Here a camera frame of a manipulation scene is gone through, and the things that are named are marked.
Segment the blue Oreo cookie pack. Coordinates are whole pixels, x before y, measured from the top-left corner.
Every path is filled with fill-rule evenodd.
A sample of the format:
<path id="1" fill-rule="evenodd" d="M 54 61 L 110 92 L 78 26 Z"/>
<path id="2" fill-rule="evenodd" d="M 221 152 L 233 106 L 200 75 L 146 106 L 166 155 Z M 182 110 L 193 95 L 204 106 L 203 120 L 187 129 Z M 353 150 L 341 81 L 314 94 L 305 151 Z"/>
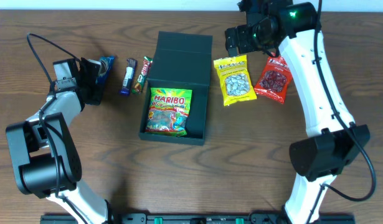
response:
<path id="1" fill-rule="evenodd" d="M 104 85 L 110 74 L 111 69 L 113 68 L 113 63 L 115 61 L 115 56 L 100 57 L 100 70 L 96 78 L 97 85 Z"/>

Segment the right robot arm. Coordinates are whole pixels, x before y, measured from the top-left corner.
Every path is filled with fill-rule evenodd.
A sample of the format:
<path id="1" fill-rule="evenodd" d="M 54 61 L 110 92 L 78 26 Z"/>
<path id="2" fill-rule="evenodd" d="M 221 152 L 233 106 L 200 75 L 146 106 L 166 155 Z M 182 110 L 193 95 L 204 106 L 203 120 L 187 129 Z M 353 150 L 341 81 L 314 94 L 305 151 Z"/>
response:
<path id="1" fill-rule="evenodd" d="M 321 6 L 291 0 L 238 3 L 246 24 L 225 31 L 231 57 L 262 51 L 283 57 L 303 107 L 307 138 L 290 145 L 296 171 L 290 198 L 280 213 L 258 212 L 253 223 L 353 223 L 351 215 L 320 215 L 319 207 L 333 181 L 370 138 L 366 125 L 357 125 L 333 78 L 321 31 Z"/>

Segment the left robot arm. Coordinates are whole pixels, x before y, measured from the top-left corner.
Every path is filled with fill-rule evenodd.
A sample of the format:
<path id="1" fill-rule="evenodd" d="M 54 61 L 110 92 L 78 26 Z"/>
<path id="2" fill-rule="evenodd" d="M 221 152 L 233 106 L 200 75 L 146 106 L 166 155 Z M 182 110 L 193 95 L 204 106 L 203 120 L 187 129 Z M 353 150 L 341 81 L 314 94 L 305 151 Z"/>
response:
<path id="1" fill-rule="evenodd" d="M 82 180 L 82 165 L 69 126 L 85 105 L 99 105 L 113 56 L 53 63 L 57 79 L 45 104 L 6 128 L 17 188 L 63 207 L 76 223 L 114 223 L 110 204 Z"/>

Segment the Haribo gummy bag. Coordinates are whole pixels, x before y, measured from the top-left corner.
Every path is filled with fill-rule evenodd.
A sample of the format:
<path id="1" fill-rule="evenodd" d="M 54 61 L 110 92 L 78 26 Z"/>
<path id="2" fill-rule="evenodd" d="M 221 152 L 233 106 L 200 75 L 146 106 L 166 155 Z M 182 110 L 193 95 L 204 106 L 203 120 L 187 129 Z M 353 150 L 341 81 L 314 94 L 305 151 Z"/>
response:
<path id="1" fill-rule="evenodd" d="M 192 90 L 151 88 L 145 131 L 165 136 L 185 136 L 191 100 Z"/>

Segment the red Hacks candy bag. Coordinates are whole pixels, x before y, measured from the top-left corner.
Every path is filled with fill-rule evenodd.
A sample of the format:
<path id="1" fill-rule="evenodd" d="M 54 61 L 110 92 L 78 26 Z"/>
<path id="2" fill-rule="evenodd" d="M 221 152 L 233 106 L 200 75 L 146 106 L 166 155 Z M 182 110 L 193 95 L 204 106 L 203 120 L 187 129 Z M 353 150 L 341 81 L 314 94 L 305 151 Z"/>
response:
<path id="1" fill-rule="evenodd" d="M 257 95 L 284 104 L 286 91 L 292 79 L 290 69 L 282 56 L 269 57 L 254 91 Z"/>

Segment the yellow Hacks candy bag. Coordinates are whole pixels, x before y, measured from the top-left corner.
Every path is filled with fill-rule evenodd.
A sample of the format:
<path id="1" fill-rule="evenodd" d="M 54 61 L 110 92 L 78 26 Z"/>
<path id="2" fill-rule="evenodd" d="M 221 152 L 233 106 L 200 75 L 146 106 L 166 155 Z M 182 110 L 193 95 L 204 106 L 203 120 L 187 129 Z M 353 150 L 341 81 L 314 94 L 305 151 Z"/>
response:
<path id="1" fill-rule="evenodd" d="M 256 100 L 247 66 L 247 56 L 226 57 L 214 60 L 224 106 L 236 102 Z"/>

